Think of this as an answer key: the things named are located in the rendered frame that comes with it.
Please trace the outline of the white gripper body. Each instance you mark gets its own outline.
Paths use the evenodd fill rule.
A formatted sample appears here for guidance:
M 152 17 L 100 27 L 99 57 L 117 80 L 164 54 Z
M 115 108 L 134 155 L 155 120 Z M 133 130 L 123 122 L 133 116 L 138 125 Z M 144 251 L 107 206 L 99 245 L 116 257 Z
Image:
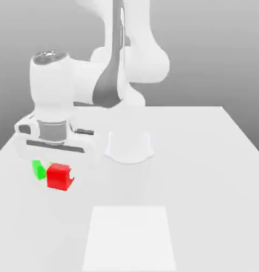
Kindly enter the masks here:
M 96 158 L 93 146 L 49 146 L 26 139 L 16 141 L 16 150 L 21 158 L 48 162 L 88 162 Z

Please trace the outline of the small red cube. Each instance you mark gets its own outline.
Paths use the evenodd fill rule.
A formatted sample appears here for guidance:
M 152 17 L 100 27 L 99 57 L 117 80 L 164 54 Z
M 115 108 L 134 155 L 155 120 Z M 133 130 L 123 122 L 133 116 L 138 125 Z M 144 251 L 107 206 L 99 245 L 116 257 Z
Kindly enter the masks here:
M 47 187 L 67 191 L 74 181 L 70 176 L 71 170 L 69 165 L 52 163 L 46 171 Z

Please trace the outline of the small green cube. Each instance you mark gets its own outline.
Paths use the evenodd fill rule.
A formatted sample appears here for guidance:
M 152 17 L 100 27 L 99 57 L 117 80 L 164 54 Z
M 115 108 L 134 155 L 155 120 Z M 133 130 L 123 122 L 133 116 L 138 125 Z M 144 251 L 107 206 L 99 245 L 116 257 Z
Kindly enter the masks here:
M 32 170 L 38 180 L 43 180 L 47 177 L 47 170 L 52 164 L 50 161 L 32 160 Z

